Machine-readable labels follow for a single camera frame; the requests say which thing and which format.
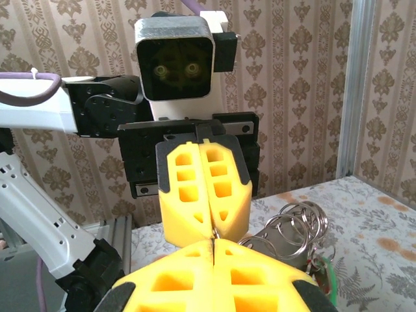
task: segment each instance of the tablecloth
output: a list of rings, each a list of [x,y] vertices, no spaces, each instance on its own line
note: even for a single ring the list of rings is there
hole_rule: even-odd
[[[254,200],[250,229],[257,233],[288,202],[310,200],[328,215],[325,248],[336,247],[339,311],[416,311],[416,211],[356,177]],[[161,224],[133,230],[132,270],[177,248]]]

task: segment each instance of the wall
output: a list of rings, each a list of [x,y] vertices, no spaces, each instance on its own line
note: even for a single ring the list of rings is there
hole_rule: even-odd
[[[261,196],[334,178],[352,0],[200,0],[241,34],[238,66],[222,79],[227,111],[261,118]],[[134,22],[178,0],[4,0],[0,70],[71,75],[137,73]],[[133,213],[160,221],[155,198],[133,200],[118,143],[15,130],[16,153],[78,223]]]
[[[356,174],[416,207],[416,1],[377,1]]]

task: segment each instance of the fern pattern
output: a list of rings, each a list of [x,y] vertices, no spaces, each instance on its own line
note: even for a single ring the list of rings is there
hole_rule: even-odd
[[[368,305],[379,299],[369,295],[376,284],[368,287],[361,286],[362,280],[357,267],[355,267],[352,275],[348,275],[344,257],[337,261],[335,272],[337,274],[338,296],[347,300],[347,307],[357,304],[359,312],[368,311]]]
[[[416,267],[401,266],[400,270],[405,273],[405,276],[393,273],[386,280],[395,294],[413,299],[413,304],[416,306]]]
[[[380,279],[381,286],[383,287],[383,271],[384,271],[384,264],[379,263],[377,260],[377,253],[370,254],[367,251],[367,248],[364,244],[361,244],[360,248],[358,249],[359,252],[361,252],[363,255],[361,258],[363,260],[367,260],[370,265],[366,265],[365,268],[369,271],[373,272],[374,275],[376,275]]]
[[[416,218],[412,218],[404,213],[399,213],[398,216],[400,217],[400,219],[408,223],[408,227],[410,229],[416,230]]]
[[[386,232],[397,227],[396,222],[382,209],[351,209],[354,217],[364,216],[360,229],[378,230]]]

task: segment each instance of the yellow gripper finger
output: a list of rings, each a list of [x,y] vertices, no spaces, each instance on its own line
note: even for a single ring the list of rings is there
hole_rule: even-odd
[[[235,242],[248,231],[252,182],[242,178],[248,173],[237,138],[222,138],[225,144],[178,145],[158,162],[164,236],[173,245],[209,239],[214,228]]]
[[[298,282],[317,289],[306,273],[273,258],[203,240],[117,281],[96,312],[308,312]]]

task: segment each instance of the white arm segment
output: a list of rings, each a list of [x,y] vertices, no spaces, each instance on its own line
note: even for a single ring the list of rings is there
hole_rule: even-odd
[[[0,79],[0,90],[28,97],[47,90],[51,84],[51,80],[42,79]],[[0,127],[77,132],[70,97],[63,88],[49,100],[32,107],[14,107],[0,102]]]
[[[203,11],[200,16],[205,18],[211,33],[222,33],[227,30],[227,16],[222,11]],[[178,99],[175,101],[149,101],[151,113],[155,120],[211,119],[213,114],[224,112],[222,105],[221,74],[213,73],[211,91],[205,97],[197,99]]]
[[[40,188],[17,155],[0,153],[0,218],[42,258],[50,273],[62,278],[76,260],[94,249],[94,236],[78,226]]]

